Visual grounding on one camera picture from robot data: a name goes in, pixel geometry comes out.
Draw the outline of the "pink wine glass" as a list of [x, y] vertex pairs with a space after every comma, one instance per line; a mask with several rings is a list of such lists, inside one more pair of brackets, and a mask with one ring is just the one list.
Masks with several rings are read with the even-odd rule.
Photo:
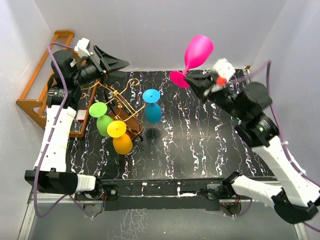
[[185, 81], [187, 72], [205, 63], [213, 50], [214, 44], [207, 36], [194, 36], [184, 53], [185, 68], [183, 72], [172, 71], [169, 75], [171, 81], [178, 87], [188, 88], [189, 84]]

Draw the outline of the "orange wine glass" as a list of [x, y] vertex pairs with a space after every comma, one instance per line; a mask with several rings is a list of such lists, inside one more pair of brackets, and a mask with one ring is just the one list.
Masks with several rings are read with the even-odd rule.
[[115, 120], [107, 127], [108, 135], [113, 138], [113, 147], [120, 155], [128, 154], [133, 148], [132, 140], [126, 131], [127, 125], [121, 120]]

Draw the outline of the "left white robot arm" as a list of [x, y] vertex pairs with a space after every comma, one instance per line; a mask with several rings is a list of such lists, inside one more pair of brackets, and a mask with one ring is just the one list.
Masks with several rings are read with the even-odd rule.
[[100, 81], [111, 86], [123, 79], [129, 63], [113, 57], [98, 46], [89, 51], [87, 38], [75, 47], [64, 45], [51, 52], [53, 75], [47, 83], [46, 124], [38, 158], [24, 179], [36, 192], [73, 195], [86, 192], [93, 200], [103, 195], [102, 185], [93, 175], [67, 172], [66, 151], [72, 123], [82, 96], [81, 86]]

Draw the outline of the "gold wire wine glass rack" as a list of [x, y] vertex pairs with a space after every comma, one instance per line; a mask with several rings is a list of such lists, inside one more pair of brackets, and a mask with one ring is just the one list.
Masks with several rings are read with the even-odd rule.
[[93, 118], [100, 118], [104, 115], [109, 116], [114, 121], [122, 121], [126, 125], [126, 134], [132, 141], [137, 138], [143, 141], [143, 121], [139, 118], [140, 112], [147, 106], [146, 103], [139, 109], [129, 103], [124, 97], [124, 93], [129, 87], [136, 87], [140, 84], [140, 80], [137, 78], [131, 78], [126, 83], [123, 90], [116, 90], [114, 87], [107, 86], [107, 84], [101, 83], [99, 80], [95, 84], [88, 87], [88, 89], [103, 88], [103, 96], [105, 102], [97, 103], [93, 106], [91, 103], [88, 107], [88, 114]]

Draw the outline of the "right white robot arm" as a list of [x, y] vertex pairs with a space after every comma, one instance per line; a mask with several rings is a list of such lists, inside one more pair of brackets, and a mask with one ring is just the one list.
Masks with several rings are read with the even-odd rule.
[[222, 180], [218, 192], [230, 199], [246, 196], [262, 202], [289, 224], [303, 223], [316, 216], [320, 187], [290, 154], [277, 120], [264, 113], [273, 102], [268, 87], [260, 82], [250, 82], [236, 94], [229, 89], [230, 82], [221, 78], [217, 70], [189, 75], [185, 81], [203, 103], [210, 100], [240, 121], [234, 127], [237, 134], [264, 160], [281, 184], [265, 184], [235, 171]]

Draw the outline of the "blue wine glass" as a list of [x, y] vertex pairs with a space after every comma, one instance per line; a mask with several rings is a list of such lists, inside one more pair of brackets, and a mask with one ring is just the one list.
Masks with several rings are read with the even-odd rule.
[[158, 105], [161, 94], [156, 89], [148, 89], [143, 95], [142, 99], [147, 103], [145, 107], [145, 118], [149, 123], [158, 123], [162, 119], [162, 109]]

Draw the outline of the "green wine glass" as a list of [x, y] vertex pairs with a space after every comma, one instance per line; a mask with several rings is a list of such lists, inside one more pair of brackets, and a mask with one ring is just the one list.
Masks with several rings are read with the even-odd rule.
[[96, 127], [99, 134], [103, 137], [109, 137], [107, 128], [113, 119], [106, 115], [108, 106], [103, 102], [95, 102], [89, 108], [89, 115], [96, 118]]

